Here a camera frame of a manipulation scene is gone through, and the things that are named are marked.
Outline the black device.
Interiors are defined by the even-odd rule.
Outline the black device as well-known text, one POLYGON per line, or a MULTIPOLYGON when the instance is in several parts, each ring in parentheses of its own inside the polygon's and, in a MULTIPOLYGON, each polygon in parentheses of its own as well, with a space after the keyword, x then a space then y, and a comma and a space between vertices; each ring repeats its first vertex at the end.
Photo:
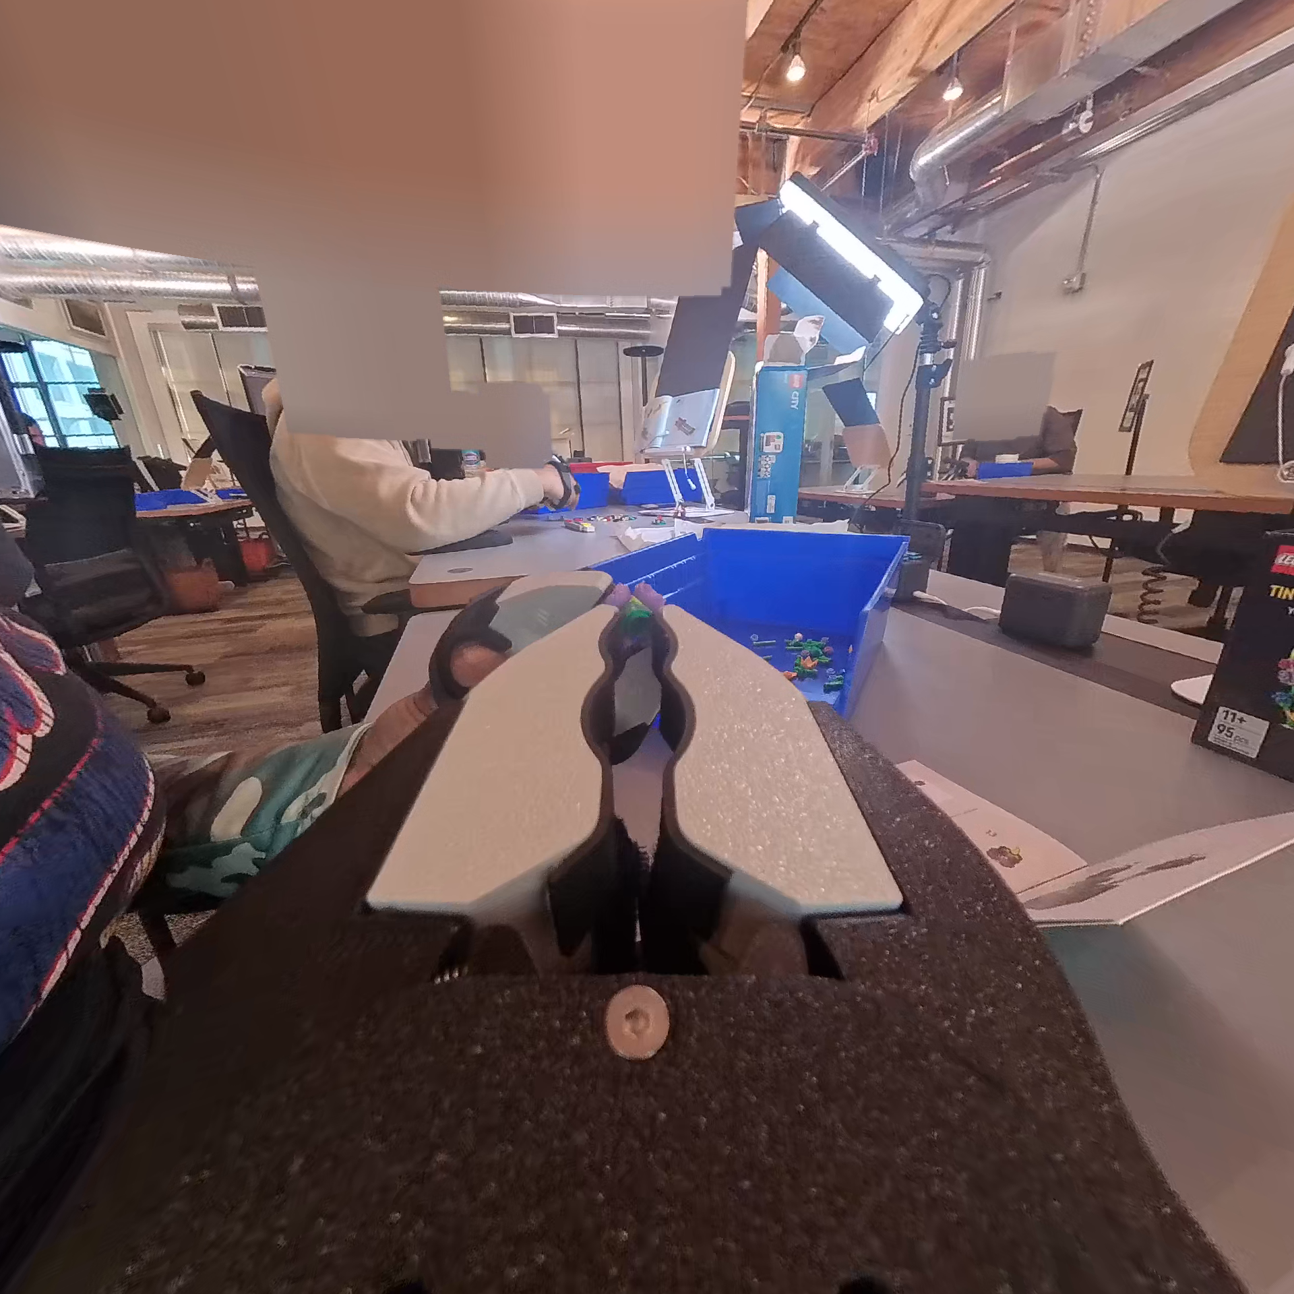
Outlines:
POLYGON ((1019 641, 1083 654, 1103 635, 1109 607, 1110 587, 1103 581, 1019 574, 1007 577, 996 626, 1019 641))

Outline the blue printed carton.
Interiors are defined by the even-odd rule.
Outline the blue printed carton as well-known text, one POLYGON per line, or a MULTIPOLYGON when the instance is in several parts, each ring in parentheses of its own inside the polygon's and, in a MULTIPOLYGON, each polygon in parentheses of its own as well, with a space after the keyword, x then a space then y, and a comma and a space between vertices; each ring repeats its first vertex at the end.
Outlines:
POLYGON ((807 407, 804 364, 761 363, 750 401, 748 521, 791 524, 798 517, 807 407))

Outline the wooden background desk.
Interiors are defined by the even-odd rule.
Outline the wooden background desk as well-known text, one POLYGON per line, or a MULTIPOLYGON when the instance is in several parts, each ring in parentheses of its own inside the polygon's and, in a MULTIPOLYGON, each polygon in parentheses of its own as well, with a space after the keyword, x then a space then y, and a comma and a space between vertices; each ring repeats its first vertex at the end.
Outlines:
POLYGON ((919 521, 949 530, 944 571, 1002 587, 1013 544, 1104 540, 1115 557, 1209 591, 1241 589, 1269 535, 1291 547, 1291 497, 1243 497, 1189 480, 1009 477, 929 483, 919 521))

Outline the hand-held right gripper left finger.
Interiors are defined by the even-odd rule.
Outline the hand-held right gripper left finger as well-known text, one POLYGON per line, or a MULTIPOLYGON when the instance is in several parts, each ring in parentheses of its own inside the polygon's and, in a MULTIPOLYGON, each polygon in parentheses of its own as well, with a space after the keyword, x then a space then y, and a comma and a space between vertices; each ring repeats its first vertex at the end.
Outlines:
POLYGON ((605 604, 462 703, 368 888, 385 916, 508 928, 537 968, 623 966, 623 866, 605 604))

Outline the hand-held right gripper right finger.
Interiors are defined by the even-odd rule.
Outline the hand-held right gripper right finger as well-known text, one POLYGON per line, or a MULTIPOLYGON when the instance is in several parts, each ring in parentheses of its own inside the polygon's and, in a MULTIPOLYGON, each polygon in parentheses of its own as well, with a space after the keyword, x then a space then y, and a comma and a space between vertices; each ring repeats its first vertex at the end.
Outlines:
POLYGON ((694 615, 656 615, 660 775, 651 966, 807 968, 808 923, 888 919, 902 894, 818 712, 773 666, 694 615))

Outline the black product box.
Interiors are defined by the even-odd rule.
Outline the black product box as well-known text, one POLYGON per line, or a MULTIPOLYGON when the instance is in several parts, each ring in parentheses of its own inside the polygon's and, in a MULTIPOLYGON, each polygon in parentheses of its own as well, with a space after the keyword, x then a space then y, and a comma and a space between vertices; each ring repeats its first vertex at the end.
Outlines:
POLYGON ((1292 534, 1266 534, 1190 741, 1292 780, 1292 534))

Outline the grey desk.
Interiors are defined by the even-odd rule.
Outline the grey desk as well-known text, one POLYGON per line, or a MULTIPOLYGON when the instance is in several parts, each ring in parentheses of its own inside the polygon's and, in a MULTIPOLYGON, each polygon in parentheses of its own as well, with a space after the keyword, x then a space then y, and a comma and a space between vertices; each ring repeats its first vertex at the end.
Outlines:
POLYGON ((1124 1110, 1036 923, 885 755, 1073 826, 1175 812, 1189 749, 1116 694, 939 629, 879 649, 865 735, 811 705, 902 894, 807 925, 807 968, 537 968, 508 928, 372 914, 348 1087, 357 1288, 1243 1291, 1124 1110))

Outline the person's dark pants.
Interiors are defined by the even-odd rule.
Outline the person's dark pants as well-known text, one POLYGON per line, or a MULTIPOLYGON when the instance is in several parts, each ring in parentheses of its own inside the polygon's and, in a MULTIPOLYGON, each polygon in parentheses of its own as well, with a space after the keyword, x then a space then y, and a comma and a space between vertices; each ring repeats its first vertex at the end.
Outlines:
POLYGON ((164 914, 131 900, 3 1048, 1 1291, 18 1288, 147 1056, 158 1005, 117 933, 127 920, 151 953, 172 951, 164 914))

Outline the blue storage bin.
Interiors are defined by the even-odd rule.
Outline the blue storage bin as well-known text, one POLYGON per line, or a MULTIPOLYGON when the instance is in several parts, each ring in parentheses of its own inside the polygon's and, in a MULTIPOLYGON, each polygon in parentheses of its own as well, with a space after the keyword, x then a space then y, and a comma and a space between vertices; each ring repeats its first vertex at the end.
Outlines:
POLYGON ((711 527, 596 563, 616 584, 654 589, 668 604, 750 649, 750 638, 825 637, 844 689, 798 685, 808 701, 851 708, 879 655, 908 541, 827 527, 711 527))
POLYGON ((573 464, 571 478, 577 486, 574 507, 673 507, 677 501, 690 507, 714 506, 697 464, 674 466, 670 472, 676 490, 668 484, 664 464, 573 464))

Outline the person's left hand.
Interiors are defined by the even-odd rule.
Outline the person's left hand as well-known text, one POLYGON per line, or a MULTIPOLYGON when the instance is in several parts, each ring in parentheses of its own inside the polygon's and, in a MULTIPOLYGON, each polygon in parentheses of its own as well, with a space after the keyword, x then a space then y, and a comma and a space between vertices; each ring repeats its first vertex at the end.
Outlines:
POLYGON ((437 701, 431 688, 422 689, 388 706, 377 720, 363 725, 362 737, 348 746, 348 755, 335 788, 335 798, 345 797, 372 772, 400 743, 442 712, 454 715, 465 698, 437 701))

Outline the instruction booklet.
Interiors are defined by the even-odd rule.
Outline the instruction booklet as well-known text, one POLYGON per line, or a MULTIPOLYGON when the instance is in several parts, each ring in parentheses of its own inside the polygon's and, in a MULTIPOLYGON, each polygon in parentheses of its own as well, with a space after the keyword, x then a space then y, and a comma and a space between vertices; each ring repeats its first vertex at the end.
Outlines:
POLYGON ((1292 815, 1238 820, 1084 863, 915 760, 899 772, 944 812, 1042 928, 1121 928, 1243 869, 1291 855, 1292 815))

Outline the black desk lamp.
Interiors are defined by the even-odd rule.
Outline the black desk lamp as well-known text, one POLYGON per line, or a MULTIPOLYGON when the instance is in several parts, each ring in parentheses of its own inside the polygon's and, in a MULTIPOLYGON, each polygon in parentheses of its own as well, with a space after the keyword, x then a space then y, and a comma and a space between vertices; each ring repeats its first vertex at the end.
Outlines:
POLYGON ((955 359, 956 341, 944 335, 950 281, 944 296, 932 295, 932 276, 905 262, 881 239, 850 221, 844 208, 799 173, 773 199, 737 207, 739 245, 767 253, 778 267, 801 322, 821 318, 819 336, 835 363, 818 367, 813 381, 830 398, 841 427, 864 432, 862 413, 875 413, 865 389, 868 366, 902 332, 916 330, 907 392, 912 393, 908 458, 895 530, 930 546, 944 532, 919 514, 930 481, 927 432, 932 396, 955 359))

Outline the person's left forearm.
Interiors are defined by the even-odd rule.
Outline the person's left forearm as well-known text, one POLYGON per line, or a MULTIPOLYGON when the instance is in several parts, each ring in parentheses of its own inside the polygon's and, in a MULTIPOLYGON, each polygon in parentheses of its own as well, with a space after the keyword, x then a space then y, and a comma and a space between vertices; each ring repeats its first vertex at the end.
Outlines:
POLYGON ((169 896, 225 902, 322 817, 363 723, 280 748, 152 755, 166 809, 154 876, 169 896))

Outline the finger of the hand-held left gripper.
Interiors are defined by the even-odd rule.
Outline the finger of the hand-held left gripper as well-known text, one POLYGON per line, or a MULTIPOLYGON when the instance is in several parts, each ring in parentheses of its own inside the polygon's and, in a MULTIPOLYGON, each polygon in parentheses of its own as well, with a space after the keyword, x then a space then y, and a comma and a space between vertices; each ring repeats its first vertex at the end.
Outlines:
POLYGON ((519 654, 593 607, 611 589, 607 574, 548 574, 513 581, 496 598, 491 634, 500 654, 519 654))

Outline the pile of toy brick pieces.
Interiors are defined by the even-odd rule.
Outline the pile of toy brick pieces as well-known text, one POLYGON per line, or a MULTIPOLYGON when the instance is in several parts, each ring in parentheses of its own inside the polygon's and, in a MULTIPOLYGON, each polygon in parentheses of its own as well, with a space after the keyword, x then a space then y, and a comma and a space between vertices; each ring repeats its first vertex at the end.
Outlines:
POLYGON ((836 649, 825 637, 794 634, 784 641, 751 637, 748 648, 793 685, 818 685, 827 692, 844 689, 844 663, 836 660, 836 649))

